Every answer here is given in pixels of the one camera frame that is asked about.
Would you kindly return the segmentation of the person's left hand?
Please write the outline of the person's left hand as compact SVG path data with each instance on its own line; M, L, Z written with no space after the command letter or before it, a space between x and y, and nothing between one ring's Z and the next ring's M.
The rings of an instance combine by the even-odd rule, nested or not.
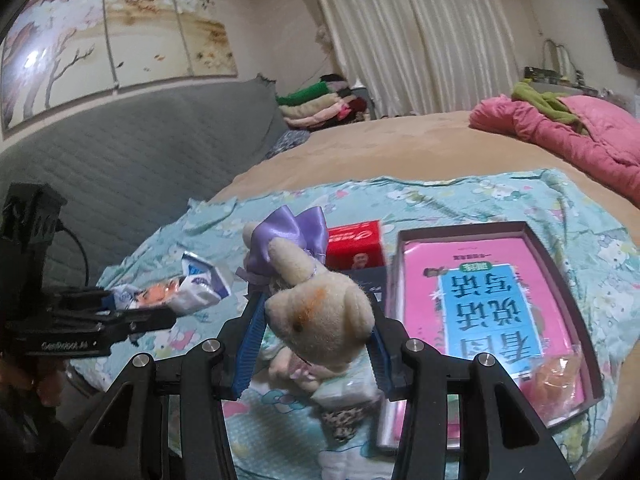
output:
M60 405L67 362L41 358L19 359L1 353L1 400L12 391L35 391L40 403L47 408Z

